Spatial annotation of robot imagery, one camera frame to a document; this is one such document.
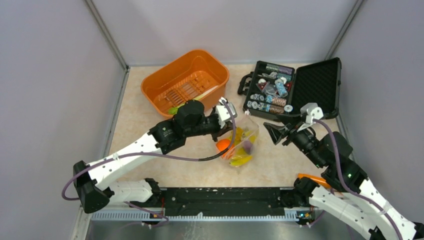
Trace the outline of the green leafy vegetable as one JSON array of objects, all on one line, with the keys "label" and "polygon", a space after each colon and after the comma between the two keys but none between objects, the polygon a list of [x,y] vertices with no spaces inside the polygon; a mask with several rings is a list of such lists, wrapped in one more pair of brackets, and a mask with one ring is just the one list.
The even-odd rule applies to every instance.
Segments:
[{"label": "green leafy vegetable", "polygon": [[205,97],[207,94],[214,91],[218,86],[215,85],[206,90],[197,89],[191,85],[185,84],[184,86],[176,89],[170,90],[165,98],[172,103],[172,107],[168,109],[169,115],[175,115],[178,111],[178,108],[183,106],[189,100],[200,100]]}]

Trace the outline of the purple eggplant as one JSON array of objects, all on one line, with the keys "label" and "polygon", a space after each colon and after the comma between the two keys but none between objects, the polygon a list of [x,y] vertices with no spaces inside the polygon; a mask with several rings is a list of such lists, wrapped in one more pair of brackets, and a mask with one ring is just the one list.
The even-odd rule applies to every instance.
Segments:
[{"label": "purple eggplant", "polygon": [[251,155],[253,152],[254,144],[250,140],[245,140],[242,143],[242,148],[246,154]]}]

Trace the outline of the yellow banana bunch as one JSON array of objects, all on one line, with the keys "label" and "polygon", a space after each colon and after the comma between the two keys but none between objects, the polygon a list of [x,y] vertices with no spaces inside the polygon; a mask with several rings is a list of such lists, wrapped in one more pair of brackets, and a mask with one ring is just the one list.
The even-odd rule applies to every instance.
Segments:
[{"label": "yellow banana bunch", "polygon": [[245,128],[237,127],[235,131],[234,144],[238,145],[242,143],[243,141],[250,141],[251,143],[254,143],[258,135],[259,135],[258,130],[252,130],[247,127]]},{"label": "yellow banana bunch", "polygon": [[248,163],[253,158],[251,153],[248,153],[244,148],[234,150],[229,156],[229,164],[232,167],[240,167]]}]

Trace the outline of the orange fruit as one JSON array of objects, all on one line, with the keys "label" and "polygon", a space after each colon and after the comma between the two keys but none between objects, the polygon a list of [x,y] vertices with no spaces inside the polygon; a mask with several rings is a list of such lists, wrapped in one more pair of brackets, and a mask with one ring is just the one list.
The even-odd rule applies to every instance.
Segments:
[{"label": "orange fruit", "polygon": [[233,149],[234,149],[235,145],[234,144],[230,144],[230,143],[231,143],[231,140],[230,139],[224,138],[224,139],[219,140],[215,144],[215,146],[217,148],[217,151],[219,153],[222,152],[222,151],[224,151],[227,147],[229,147],[228,151],[226,151],[225,153],[223,153],[221,155],[221,157],[223,159],[230,159],[233,156],[233,154],[234,154]]}]

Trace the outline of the clear zip top bag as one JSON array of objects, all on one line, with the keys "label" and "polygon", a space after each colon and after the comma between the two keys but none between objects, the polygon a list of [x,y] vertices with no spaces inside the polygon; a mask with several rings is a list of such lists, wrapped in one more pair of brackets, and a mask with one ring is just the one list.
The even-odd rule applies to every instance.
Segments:
[{"label": "clear zip top bag", "polygon": [[[252,130],[258,130],[258,136],[259,136],[259,125],[257,123],[255,123],[251,117],[249,115],[244,115],[241,119],[236,120],[236,129],[237,127],[239,128],[248,128],[248,129],[252,129]],[[257,141],[258,137],[256,138],[255,142],[253,143],[253,152],[252,155],[254,156],[254,150],[256,148],[256,145],[258,143]],[[240,144],[235,145],[234,144],[234,149],[233,151],[242,148],[243,147],[243,142],[241,142]],[[223,159],[221,156],[219,157],[221,159],[221,161],[225,164],[227,164],[228,166],[230,166],[229,163],[229,159]]]}]

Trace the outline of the orange plastic basket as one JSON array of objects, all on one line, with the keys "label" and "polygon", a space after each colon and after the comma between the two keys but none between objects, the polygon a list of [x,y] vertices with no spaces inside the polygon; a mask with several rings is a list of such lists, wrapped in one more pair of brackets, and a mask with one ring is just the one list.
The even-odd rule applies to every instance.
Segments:
[{"label": "orange plastic basket", "polygon": [[229,70],[203,49],[194,49],[147,76],[141,92],[165,119],[188,100],[197,99],[207,111],[225,95]]}]

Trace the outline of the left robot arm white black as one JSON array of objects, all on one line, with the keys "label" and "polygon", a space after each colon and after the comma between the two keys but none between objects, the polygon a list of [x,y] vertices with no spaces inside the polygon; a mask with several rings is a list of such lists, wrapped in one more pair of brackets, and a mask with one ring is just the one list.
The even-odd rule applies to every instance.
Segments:
[{"label": "left robot arm white black", "polygon": [[213,107],[210,115],[198,100],[189,100],[170,119],[163,120],[123,149],[102,159],[73,165],[73,177],[65,185],[74,185],[76,200],[86,214],[95,213],[109,204],[120,202],[145,203],[154,207],[160,202],[160,189],[151,178],[135,182],[118,182],[123,175],[154,158],[168,158],[190,162],[214,160],[228,148],[204,158],[171,156],[169,153],[183,147],[187,138],[211,135],[213,141],[228,131],[236,130],[237,111],[224,97]]}]

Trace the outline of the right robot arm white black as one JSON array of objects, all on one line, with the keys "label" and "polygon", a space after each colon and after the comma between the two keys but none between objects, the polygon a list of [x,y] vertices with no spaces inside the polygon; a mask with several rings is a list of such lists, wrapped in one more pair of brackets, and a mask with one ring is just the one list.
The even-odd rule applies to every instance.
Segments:
[{"label": "right robot arm white black", "polygon": [[274,144],[294,144],[318,168],[330,186],[326,189],[309,177],[298,177],[293,200],[299,206],[318,207],[338,218],[367,240],[419,240],[424,225],[408,220],[377,190],[367,173],[349,156],[353,149],[337,131],[322,120],[326,130],[321,140],[300,125],[264,123]]}]

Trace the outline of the black poker chip case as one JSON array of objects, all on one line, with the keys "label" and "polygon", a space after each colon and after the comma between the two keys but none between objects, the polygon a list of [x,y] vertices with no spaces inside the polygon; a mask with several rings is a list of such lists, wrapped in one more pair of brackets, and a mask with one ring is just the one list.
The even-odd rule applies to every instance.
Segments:
[{"label": "black poker chip case", "polygon": [[293,68],[259,60],[239,82],[243,110],[267,120],[290,121],[307,103],[317,103],[325,119],[339,114],[342,61],[329,60]]}]

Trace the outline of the orange handled tool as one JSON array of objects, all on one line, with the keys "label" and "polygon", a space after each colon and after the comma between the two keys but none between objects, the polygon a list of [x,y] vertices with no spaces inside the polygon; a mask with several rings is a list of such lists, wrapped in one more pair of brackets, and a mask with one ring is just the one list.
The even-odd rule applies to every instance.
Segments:
[{"label": "orange handled tool", "polygon": [[306,173],[298,173],[297,174],[298,178],[309,178],[311,180],[313,180],[314,182],[318,183],[319,185],[323,186],[326,189],[330,189],[331,186],[327,183],[327,181],[322,178],[322,177],[318,177],[315,175],[310,175],[310,174],[306,174]]}]

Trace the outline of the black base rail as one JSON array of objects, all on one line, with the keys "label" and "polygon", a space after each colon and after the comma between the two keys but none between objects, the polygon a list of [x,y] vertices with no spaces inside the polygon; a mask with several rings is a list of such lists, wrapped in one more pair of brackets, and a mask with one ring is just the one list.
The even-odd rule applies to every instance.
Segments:
[{"label": "black base rail", "polygon": [[287,208],[300,207],[292,188],[284,187],[169,187],[146,202],[133,201],[141,208],[158,208],[168,217],[263,217],[282,216]]}]

